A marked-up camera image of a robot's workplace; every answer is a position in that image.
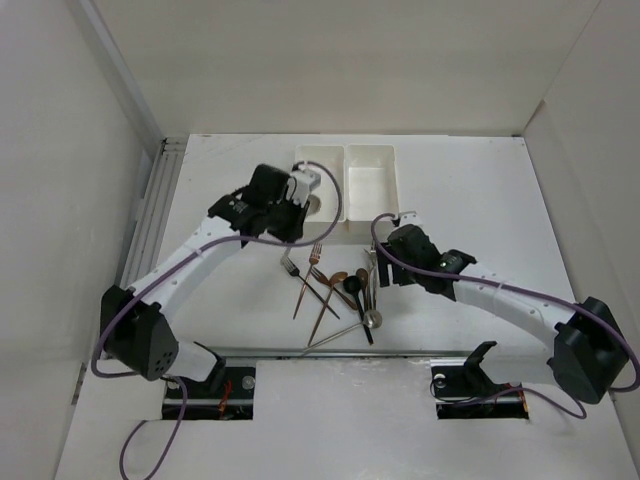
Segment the silver fork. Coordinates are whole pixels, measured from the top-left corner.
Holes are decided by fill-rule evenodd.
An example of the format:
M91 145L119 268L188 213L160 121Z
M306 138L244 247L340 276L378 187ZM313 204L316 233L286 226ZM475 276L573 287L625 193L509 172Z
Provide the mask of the silver fork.
M370 309L377 309L377 253L375 245L370 245L365 253L368 258L368 298Z

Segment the brown spoon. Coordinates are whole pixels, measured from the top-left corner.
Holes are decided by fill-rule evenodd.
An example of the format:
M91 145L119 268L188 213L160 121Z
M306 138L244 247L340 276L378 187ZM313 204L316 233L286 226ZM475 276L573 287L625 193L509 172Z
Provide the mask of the brown spoon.
M360 289L362 292L362 296L363 296L363 301L365 303L368 302L369 299L369 273L365 268L358 268L356 270L356 277L358 278L359 282L360 282Z

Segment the black fork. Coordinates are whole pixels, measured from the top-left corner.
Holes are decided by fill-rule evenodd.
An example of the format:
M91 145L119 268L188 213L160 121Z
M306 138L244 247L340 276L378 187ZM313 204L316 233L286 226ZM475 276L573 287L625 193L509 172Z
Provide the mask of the black fork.
M299 268L287 255L281 257L280 264L290 277L300 280L303 285L303 277L300 274ZM311 292L320 302L323 302L323 298L309 283L307 291Z

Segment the copper fork long handle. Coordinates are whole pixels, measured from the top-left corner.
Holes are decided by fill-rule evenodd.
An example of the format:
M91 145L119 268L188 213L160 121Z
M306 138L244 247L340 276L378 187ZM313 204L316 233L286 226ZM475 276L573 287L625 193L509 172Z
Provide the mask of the copper fork long handle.
M304 298L304 295L308 289L308 280L309 277L311 275L311 270L313 267L317 266L320 258L321 258L321 253L322 253L322 244L320 242L317 242L313 245L312 250L310 252L309 255L309 259L308 259L308 263L309 263L309 268L305 274L305 276L303 277L303 285L301 287L297 302L296 302L296 306L295 306L295 310L293 313L293 319L296 319L302 300Z

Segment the beige spoon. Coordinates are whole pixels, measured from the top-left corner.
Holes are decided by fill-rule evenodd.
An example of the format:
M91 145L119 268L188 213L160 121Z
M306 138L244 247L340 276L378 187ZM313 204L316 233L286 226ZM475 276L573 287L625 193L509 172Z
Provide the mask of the beige spoon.
M316 195L310 195L308 198L307 216L314 216L321 211L322 201Z

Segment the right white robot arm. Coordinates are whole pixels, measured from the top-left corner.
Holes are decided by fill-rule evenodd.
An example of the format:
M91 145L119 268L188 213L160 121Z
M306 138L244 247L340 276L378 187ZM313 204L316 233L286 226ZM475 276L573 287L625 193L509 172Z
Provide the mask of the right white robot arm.
M519 287L460 250L439 250L414 222L397 222L386 240L375 238L380 284L418 285L426 292L487 312L535 338L532 353L512 353L482 341L461 363L436 366L449 381L445 396L467 402L524 383L558 387L572 399L597 404L610 392L633 352L606 303L569 302Z

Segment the right white plastic bin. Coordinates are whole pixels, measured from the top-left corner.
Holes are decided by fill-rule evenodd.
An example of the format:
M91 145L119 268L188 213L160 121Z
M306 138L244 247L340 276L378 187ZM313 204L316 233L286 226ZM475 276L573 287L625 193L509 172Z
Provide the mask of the right white plastic bin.
M370 234L370 223L375 217L399 212L395 148L348 145L346 166L349 234L364 237Z

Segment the white plastic bin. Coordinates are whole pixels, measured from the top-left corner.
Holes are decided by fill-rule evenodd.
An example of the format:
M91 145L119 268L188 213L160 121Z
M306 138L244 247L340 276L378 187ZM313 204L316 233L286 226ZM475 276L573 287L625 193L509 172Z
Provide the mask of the white plastic bin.
M370 223L375 217L399 212L395 148L348 145L346 166L349 234L364 237L370 234Z
M343 201L342 213L332 229L326 242L338 242L338 238L346 232L346 186L345 186L345 149L341 145L299 145L295 149L296 162L316 162L323 165L336 179ZM314 216L307 216L304 222L305 241L317 238L325 233L335 218L338 207L338 196L335 186L323 169L311 166L321 175L321 185L313 192L322 201L321 211Z

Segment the black spoon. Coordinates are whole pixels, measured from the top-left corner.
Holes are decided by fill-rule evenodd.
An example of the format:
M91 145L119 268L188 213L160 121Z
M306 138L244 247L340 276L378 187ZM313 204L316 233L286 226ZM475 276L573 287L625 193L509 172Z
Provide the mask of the black spoon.
M345 292L354 299L359 318L363 325L365 336L367 338L369 345L372 346L374 344L374 339L371 334L370 328L365 324L364 310L359 297L359 294L362 288L359 278L356 275L347 276L346 279L343 281L343 288Z

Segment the copper spoon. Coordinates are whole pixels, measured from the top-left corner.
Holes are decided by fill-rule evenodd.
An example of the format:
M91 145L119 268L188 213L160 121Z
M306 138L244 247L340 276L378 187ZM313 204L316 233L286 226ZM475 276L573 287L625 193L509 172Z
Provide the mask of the copper spoon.
M316 319L316 321L314 323L313 329L312 329L310 337L308 339L307 346L310 346L312 344L312 341L313 341L313 339L314 339L314 337L315 337L315 335L316 335L316 333L317 333L317 331L319 329L319 326L320 326L321 321L322 321L322 319L323 319L323 317L325 315L325 312L327 311L327 309L328 309L328 307L330 305L330 300L331 300L332 295L333 295L333 293L329 290L327 295L326 295L326 298L322 302L322 308L321 308L321 310L320 310L320 312L318 314L318 317L317 317L317 319Z

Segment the left white plastic bin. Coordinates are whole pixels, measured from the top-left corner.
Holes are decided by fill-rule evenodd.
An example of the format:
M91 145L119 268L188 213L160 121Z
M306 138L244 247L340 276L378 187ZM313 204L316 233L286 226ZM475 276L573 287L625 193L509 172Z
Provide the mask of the left white plastic bin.
M345 186L345 149L341 145L299 145L295 149L296 162L316 162L323 165L336 179L343 201L342 213L332 229L326 242L338 242L338 238L346 232L346 186ZM321 175L321 185L313 192L322 201L321 211L314 216L307 216L304 222L305 241L317 238L325 233L335 218L338 207L338 196L335 186L323 169L311 166Z

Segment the silver spoon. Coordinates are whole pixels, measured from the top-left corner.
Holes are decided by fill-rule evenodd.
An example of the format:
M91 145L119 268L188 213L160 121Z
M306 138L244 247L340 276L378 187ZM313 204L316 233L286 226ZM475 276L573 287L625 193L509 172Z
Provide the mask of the silver spoon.
M369 331L378 329L382 325L382 323L383 323L383 316L378 310L375 310L375 309L367 310L364 313L364 317L361 322L355 325L352 325L350 327L344 328L339 332L336 332L320 341L317 341L311 344L310 346L306 347L302 351L302 355L303 356L308 355L310 352L320 348L321 346L324 346L330 342L333 342L334 340L337 340L338 338L341 338L357 329L368 329Z

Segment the aluminium rail frame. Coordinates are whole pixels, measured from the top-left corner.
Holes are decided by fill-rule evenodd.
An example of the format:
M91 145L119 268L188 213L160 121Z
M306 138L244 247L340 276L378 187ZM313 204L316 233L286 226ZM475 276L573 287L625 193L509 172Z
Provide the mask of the aluminium rail frame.
M156 265L186 143L185 139L166 138L158 148L144 196L134 209L135 228L125 250L124 267L116 277L121 288L129 287Z

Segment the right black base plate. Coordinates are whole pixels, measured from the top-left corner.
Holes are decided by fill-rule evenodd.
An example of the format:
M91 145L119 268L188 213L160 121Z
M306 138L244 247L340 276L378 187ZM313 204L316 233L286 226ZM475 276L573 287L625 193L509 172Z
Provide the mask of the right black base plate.
M435 395L444 400L473 400L509 389L507 384L494 383L483 370L464 366L431 368Z

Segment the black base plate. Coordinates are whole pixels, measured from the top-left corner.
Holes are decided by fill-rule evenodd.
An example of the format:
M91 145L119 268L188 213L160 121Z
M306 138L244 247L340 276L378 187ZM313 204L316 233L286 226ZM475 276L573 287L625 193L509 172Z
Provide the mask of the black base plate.
M473 400L509 389L507 384L494 383L483 370L464 366L431 368L435 395L444 400Z
M256 384L256 367L254 365L229 366L225 369L221 380L216 380L210 387L205 382L196 382L184 378L189 400L221 400L226 393L225 387L231 382L229 399L232 401L252 400Z

